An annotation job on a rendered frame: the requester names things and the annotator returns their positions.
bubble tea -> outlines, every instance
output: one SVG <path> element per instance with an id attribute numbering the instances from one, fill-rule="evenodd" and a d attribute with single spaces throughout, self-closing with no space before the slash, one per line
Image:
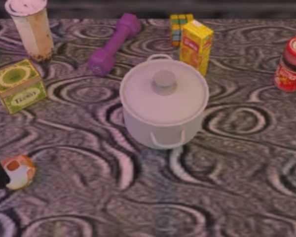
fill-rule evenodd
<path id="1" fill-rule="evenodd" d="M 5 3 L 27 54 L 38 63 L 50 61 L 54 48 L 46 5 L 47 0 L 7 0 Z"/>

rubik's cube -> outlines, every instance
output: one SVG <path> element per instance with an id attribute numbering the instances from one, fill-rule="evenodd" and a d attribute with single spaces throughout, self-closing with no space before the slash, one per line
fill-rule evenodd
<path id="1" fill-rule="evenodd" d="M 178 47 L 181 41 L 182 28 L 187 22 L 194 19 L 192 14 L 173 14 L 170 15 L 171 22 L 171 45 Z"/>

patterned tablecloth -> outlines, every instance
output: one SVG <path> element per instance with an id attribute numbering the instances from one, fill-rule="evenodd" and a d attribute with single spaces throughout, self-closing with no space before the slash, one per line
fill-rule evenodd
<path id="1" fill-rule="evenodd" d="M 48 98 L 14 116 L 0 104 L 0 159 L 26 153 L 38 168 L 25 190 L 0 190 L 0 237 L 296 237 L 296 93 L 273 84 L 296 20 L 202 22 L 215 30 L 202 127 L 154 151 L 127 133 L 118 90 L 151 54 L 178 59 L 168 22 L 143 21 L 96 78 L 86 61 L 116 21 L 50 21 L 56 55 L 37 66 Z M 0 68 L 24 58 L 0 20 Z"/>

red bottle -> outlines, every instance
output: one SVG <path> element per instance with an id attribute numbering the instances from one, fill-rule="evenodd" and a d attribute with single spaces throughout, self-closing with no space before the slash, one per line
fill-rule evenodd
<path id="1" fill-rule="evenodd" d="M 275 85 L 281 90 L 296 91 L 296 37 L 287 42 L 274 80 Z"/>

table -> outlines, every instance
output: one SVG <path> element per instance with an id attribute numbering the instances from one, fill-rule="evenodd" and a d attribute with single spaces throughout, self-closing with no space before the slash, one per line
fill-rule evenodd
<path id="1" fill-rule="evenodd" d="M 0 159 L 38 168 L 26 189 L 0 190 L 0 237 L 296 237 L 296 93 L 273 83 L 296 20 L 202 22 L 215 31 L 202 127 L 155 151 L 127 133 L 118 89 L 149 55 L 178 59 L 168 22 L 143 20 L 96 78 L 86 61 L 116 21 L 50 21 L 57 54 L 37 65 L 48 98 L 14 116 L 0 104 Z M 0 20 L 0 67 L 25 57 Z"/>

